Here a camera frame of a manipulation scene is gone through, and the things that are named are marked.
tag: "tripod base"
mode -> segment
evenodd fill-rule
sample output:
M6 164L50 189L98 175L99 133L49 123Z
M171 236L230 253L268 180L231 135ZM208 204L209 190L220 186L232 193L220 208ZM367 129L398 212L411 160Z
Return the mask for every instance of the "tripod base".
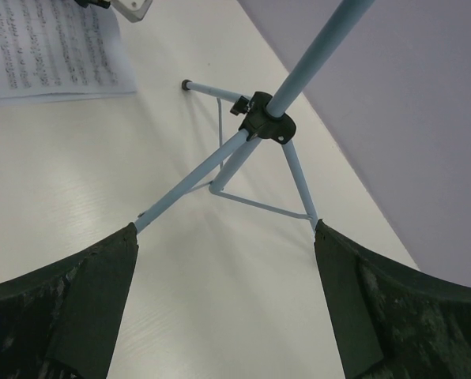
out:
M209 192L214 195L237 201L239 203L250 205L256 208L264 209L269 212L274 212L284 216L292 217L295 219L309 220L311 227L314 230L318 222L318 216L311 199L309 189L307 188L306 179L304 177L302 168L300 166L299 158L292 141L282 145L283 153L286 157L288 167L292 172L292 176L299 191L300 198L303 202L305 214L290 212L281 208L265 205L257 201L244 199L231 195L230 193L223 192L223 188L227 185L228 181L236 174L241 166L250 157L251 153L262 142L260 137L253 137L243 127L227 142L222 142L222 128L221 128L221 99L231 103L237 103L241 99L247 99L249 103L251 98L249 96L242 96L235 92L225 91L223 89L209 87L203 84L196 84L189 80L183 81L181 87L185 91L196 91L206 95L217 98L218 111L220 115L220 147L197 168L195 168L189 175L187 175L180 183L171 189L165 196L163 196L157 203L155 203L147 211L141 213L135 221L135 226L140 233L144 228L156 220L163 212L169 209L177 200L187 193L194 192L203 187L209 186ZM197 186L197 184L217 166L220 166L220 172L211 182L207 182Z

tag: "paper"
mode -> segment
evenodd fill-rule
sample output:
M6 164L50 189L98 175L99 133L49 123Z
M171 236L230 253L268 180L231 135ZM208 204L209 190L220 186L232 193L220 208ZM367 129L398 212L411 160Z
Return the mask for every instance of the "paper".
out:
M112 10L74 0L0 0L0 105L135 91Z

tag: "metal tube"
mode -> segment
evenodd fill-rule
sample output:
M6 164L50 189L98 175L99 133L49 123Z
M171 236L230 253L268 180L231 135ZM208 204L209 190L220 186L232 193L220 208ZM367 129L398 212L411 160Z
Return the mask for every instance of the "metal tube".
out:
M211 182L199 184L198 186L195 186L194 188L189 189L189 190L185 193L185 195L187 195L188 193L195 192L195 191L197 191L197 190L201 190L202 188L207 187L207 186L210 185L210 184L211 184Z
M286 112L373 2L343 0L267 105L271 116Z
M310 220L311 219L311 216L309 216L309 215L302 215L300 213L290 212L290 211L287 211L285 209L273 207L272 205L262 204L262 203L258 203L257 201L252 201L252 200L245 199L244 197L231 195L230 193L219 192L219 193L215 193L215 195L219 196L219 197L223 197L225 199L232 200L232 201L237 201L238 203L241 203L241 204L250 205L250 206L255 207L255 208L260 208L260 209L263 209L265 211L274 212L274 213L278 213L278 214L283 215L283 216L292 217L294 219L299 219L299 220Z
M171 207L182 195L191 190L209 172L214 170L220 162L230 156L235 150L247 143L248 132L240 130L221 148L217 149L208 159L202 162L195 170L188 174L178 185L171 189L164 197L158 200L150 209L141 214L135 221L138 234L151 224L158 216Z
M315 205L313 204L313 199L311 199L311 194L307 188L306 179L300 166L299 157L297 156L296 148L293 145L292 141L289 141L287 144L283 145L284 156L292 172L293 180L296 182L297 189L299 190L300 199L304 204L304 209L306 213L311 217L310 222L313 230L316 228L318 222L318 215L316 214Z
M249 158L261 141L262 139L257 137L237 149L237 151L228 158L223 168L211 183L211 186L209 186L209 192L219 193L227 185L232 176L241 168L244 162L246 162L246 159Z
M208 85L193 83L191 81L185 81L184 86L186 86L186 88L190 89L191 91L196 91L205 95L217 97L218 99L222 99L230 103L235 103L242 96L240 93L225 91L224 89L209 87Z

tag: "white wooden surface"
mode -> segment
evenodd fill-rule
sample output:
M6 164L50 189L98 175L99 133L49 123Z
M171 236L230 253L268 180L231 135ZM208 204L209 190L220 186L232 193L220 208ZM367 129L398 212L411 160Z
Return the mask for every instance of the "white wooden surface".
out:
M182 79L252 93L286 75L235 0L156 0L120 25L138 95L0 108L0 282L133 221L216 148L216 102ZM289 114L319 215L414 265L308 102ZM241 118L224 120L229 135ZM271 142L228 188L301 210ZM140 235L109 377L342 377L308 226L207 190L183 198Z

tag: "black adjustment knob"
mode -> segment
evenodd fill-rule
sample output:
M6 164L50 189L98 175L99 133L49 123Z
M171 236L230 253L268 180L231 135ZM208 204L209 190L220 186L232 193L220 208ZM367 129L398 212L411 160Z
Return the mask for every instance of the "black adjustment knob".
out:
M248 104L250 103L250 100L248 100L246 97L241 96L239 99L234 103L232 106L230 113L239 116L241 113L246 114L250 110L248 107Z
M75 0L75 2L83 8L86 8L90 4L93 4L94 6L100 6L105 9L111 6L111 0Z

